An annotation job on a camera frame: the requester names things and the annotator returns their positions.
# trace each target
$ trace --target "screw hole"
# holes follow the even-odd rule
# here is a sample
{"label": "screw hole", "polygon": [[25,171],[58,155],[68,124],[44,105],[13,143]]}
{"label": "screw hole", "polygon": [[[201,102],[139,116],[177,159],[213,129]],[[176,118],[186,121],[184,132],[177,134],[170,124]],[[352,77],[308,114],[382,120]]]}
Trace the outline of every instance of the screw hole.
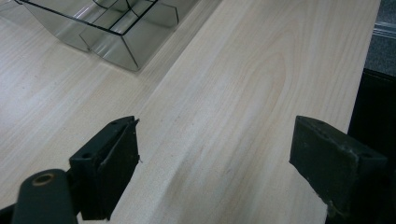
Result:
{"label": "screw hole", "polygon": [[40,187],[46,185],[52,181],[53,177],[53,174],[40,175],[33,180],[33,186]]}
{"label": "screw hole", "polygon": [[82,154],[83,159],[89,159],[91,156],[92,156],[92,154],[89,152]]}

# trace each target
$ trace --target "light wood grain surface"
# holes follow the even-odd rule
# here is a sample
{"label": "light wood grain surface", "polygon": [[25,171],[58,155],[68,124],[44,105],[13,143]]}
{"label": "light wood grain surface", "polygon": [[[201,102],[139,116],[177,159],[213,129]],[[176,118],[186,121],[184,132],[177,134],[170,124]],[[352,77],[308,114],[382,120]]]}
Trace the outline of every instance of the light wood grain surface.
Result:
{"label": "light wood grain surface", "polygon": [[294,118],[347,130],[379,0],[212,4],[139,73],[67,47],[24,7],[0,12],[0,206],[135,115],[142,162],[110,223],[323,223],[288,163]]}

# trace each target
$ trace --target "gray floor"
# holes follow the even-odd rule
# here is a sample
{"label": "gray floor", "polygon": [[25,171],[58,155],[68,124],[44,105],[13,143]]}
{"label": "gray floor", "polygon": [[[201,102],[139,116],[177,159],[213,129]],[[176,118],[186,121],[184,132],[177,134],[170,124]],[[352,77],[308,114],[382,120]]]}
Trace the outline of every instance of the gray floor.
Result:
{"label": "gray floor", "polygon": [[[396,0],[382,0],[376,21],[396,24]],[[396,39],[373,35],[364,67],[396,77]]]}

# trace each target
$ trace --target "black metal arm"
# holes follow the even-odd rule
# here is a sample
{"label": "black metal arm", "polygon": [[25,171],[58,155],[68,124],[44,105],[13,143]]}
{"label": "black metal arm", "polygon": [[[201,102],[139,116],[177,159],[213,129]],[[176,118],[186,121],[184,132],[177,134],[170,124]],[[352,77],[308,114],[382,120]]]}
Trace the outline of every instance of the black metal arm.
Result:
{"label": "black metal arm", "polygon": [[297,117],[290,163],[328,205],[327,224],[396,223],[396,77],[364,70],[348,134]]}
{"label": "black metal arm", "polygon": [[0,223],[78,223],[110,219],[139,162],[134,117],[117,119],[70,159],[71,168],[27,178],[15,204],[0,210]]}

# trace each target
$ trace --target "transparent plastic tray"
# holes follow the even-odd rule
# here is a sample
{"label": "transparent plastic tray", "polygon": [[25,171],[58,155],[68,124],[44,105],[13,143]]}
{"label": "transparent plastic tray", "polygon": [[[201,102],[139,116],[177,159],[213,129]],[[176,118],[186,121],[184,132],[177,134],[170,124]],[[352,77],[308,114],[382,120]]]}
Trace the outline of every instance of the transparent plastic tray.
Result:
{"label": "transparent plastic tray", "polygon": [[64,43],[137,71],[199,0],[20,0]]}

